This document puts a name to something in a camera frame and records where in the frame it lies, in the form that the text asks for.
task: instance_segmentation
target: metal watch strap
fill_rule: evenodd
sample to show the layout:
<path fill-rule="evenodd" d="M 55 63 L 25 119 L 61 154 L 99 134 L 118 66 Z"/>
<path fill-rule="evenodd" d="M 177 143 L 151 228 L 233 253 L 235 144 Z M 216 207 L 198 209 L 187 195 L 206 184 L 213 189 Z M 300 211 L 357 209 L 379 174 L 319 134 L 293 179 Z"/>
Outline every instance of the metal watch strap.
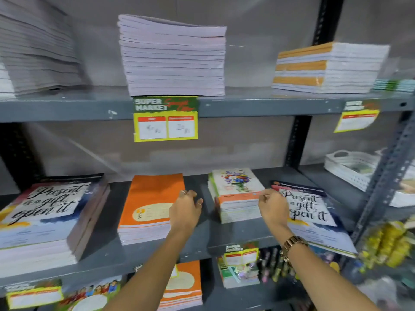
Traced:
<path fill-rule="evenodd" d="M 284 261 L 286 261 L 290 265 L 291 265 L 291 263 L 288 260 L 288 251 L 296 243 L 302 243 L 305 246 L 308 246 L 308 242 L 305 241 L 304 238 L 301 238 L 301 237 L 298 237 L 298 236 L 294 235 L 291 238 L 289 238 L 287 241 L 285 241 L 284 244 L 281 247 L 281 249 L 282 249 L 281 255 L 282 255 L 283 259 L 284 259 Z"/>

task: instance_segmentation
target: stack of orange notebooks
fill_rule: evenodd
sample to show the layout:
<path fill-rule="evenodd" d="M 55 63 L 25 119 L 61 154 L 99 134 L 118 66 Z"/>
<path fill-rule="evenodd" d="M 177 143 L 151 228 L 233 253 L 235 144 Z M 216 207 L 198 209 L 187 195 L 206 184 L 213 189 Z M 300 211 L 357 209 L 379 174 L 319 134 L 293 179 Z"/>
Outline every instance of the stack of orange notebooks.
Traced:
<path fill-rule="evenodd" d="M 167 284 L 158 310 L 175 311 L 202 304 L 199 261 L 180 263 L 177 270 L 177 276 Z"/>
<path fill-rule="evenodd" d="M 184 189 L 181 173 L 134 176 L 118 225 L 122 245 L 165 238 L 170 231 L 169 209 Z"/>

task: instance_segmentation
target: person's left hand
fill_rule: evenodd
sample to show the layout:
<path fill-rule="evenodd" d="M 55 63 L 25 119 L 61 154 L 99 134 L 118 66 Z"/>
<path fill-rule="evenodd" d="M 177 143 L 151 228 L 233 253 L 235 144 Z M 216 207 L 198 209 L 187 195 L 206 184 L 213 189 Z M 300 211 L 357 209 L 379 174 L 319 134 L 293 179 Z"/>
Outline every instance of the person's left hand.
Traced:
<path fill-rule="evenodd" d="M 169 209 L 171 231 L 193 232 L 202 213 L 203 203 L 203 198 L 194 203 L 195 196 L 197 193 L 192 190 L 180 191 L 176 202 Z"/>

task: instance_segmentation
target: hand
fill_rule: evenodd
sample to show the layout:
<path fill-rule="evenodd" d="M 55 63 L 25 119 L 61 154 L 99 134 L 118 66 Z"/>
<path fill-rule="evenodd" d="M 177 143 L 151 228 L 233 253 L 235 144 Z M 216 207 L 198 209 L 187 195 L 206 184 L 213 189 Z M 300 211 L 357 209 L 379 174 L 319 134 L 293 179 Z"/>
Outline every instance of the hand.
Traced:
<path fill-rule="evenodd" d="M 180 191 L 176 202 L 169 209 L 171 231 L 183 231 L 189 236 L 192 234 L 202 213 L 203 203 L 203 198 L 200 198 L 195 204 L 195 196 L 197 193 L 192 190 Z"/>
<path fill-rule="evenodd" d="M 259 195 L 258 207 L 271 233 L 283 244 L 294 234 L 288 228 L 290 208 L 287 199 L 273 189 L 265 189 Z"/>

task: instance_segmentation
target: watch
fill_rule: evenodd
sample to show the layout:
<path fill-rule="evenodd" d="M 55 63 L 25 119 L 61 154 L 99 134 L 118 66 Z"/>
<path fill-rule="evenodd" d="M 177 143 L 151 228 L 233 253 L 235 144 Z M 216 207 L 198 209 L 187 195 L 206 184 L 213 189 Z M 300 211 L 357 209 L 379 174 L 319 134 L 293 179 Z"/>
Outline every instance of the watch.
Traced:
<path fill-rule="evenodd" d="M 289 238 L 287 241 L 284 242 L 284 244 L 282 245 L 281 249 L 281 256 L 283 257 L 284 261 L 286 261 L 289 266 L 293 267 L 288 259 L 288 251 L 291 249 L 291 247 L 293 245 L 295 245 L 296 243 L 302 243 L 305 246 L 308 246 L 308 242 L 305 241 L 304 238 L 298 237 L 296 235 L 294 235 L 293 237 Z"/>

